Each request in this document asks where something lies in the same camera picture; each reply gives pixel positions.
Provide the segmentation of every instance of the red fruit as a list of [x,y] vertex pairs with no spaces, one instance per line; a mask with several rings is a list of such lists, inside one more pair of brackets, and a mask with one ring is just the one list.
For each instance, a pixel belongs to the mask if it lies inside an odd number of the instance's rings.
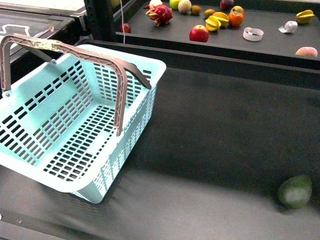
[[131,33],[131,27],[128,23],[124,23],[123,25],[120,26],[120,32],[123,33],[125,32],[126,34]]
[[228,15],[229,25],[238,27],[244,21],[244,15],[241,12],[231,11]]
[[154,20],[156,26],[162,24],[168,24],[170,19],[172,19],[172,9],[164,4],[156,6],[154,9],[150,9],[145,13],[151,20]]
[[235,4],[234,0],[221,0],[220,2],[220,8],[223,10],[228,10],[232,8]]
[[209,31],[203,25],[194,26],[189,33],[189,40],[206,43],[209,39]]

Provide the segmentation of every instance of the black mat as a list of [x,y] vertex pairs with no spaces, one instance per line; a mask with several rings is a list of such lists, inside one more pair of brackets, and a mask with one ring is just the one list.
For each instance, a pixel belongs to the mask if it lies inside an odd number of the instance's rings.
[[[100,204],[0,166],[0,214],[67,240],[318,240],[319,119],[319,91],[169,68]],[[274,189],[298,174],[313,200],[282,212]]]
[[[128,22],[131,33],[137,36],[164,39],[176,42],[190,42],[189,32],[195,25],[206,25],[204,12],[209,8],[217,12],[222,10],[218,6],[201,6],[202,12],[198,16],[181,14],[173,11],[173,18],[168,25],[156,27],[154,21],[146,16],[147,9],[141,7]],[[299,25],[294,33],[284,34],[278,28],[284,26],[288,21],[295,21],[296,14],[246,10],[243,23],[239,27],[222,27],[211,32],[206,44],[213,47],[228,49],[240,49],[249,52],[262,52],[275,55],[295,56],[301,47],[314,47],[320,52],[320,21],[315,17],[312,23]],[[243,38],[246,27],[263,30],[261,41],[251,42]]]

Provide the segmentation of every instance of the yellow fruit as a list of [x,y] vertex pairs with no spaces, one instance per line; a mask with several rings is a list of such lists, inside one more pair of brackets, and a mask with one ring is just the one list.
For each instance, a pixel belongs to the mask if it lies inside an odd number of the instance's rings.
[[205,26],[208,29],[208,31],[213,32],[220,28],[221,23],[217,20],[215,16],[209,16],[209,18],[205,20]]
[[221,27],[224,27],[229,23],[229,17],[221,11],[216,11],[213,16],[221,23]]
[[299,12],[296,17],[295,20],[299,23],[299,24],[308,24],[312,21],[312,19],[314,18],[314,12],[312,10],[305,10],[302,12]]

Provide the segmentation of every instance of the basket handle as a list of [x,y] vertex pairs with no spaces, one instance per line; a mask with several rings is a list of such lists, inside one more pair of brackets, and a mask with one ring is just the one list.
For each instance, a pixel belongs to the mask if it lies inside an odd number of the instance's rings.
[[40,49],[70,54],[79,60],[111,68],[118,79],[113,122],[113,125],[117,128],[117,136],[119,136],[122,131],[127,96],[128,79],[125,70],[134,75],[144,87],[148,89],[152,88],[146,77],[141,73],[137,66],[132,63],[116,57],[75,47],[61,41],[36,38],[15,33],[14,35],[5,36],[0,43],[0,80],[3,93],[11,89],[10,48],[14,43],[21,45],[47,62],[52,60],[51,57],[40,51]]

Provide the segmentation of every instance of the shopping basket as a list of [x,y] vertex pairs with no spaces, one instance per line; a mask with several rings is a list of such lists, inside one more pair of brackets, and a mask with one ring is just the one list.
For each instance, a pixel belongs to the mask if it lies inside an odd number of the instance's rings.
[[[13,43],[46,62],[11,85]],[[151,117],[166,65],[21,34],[5,36],[0,49],[0,164],[101,202]],[[40,49],[63,55],[54,60]]]

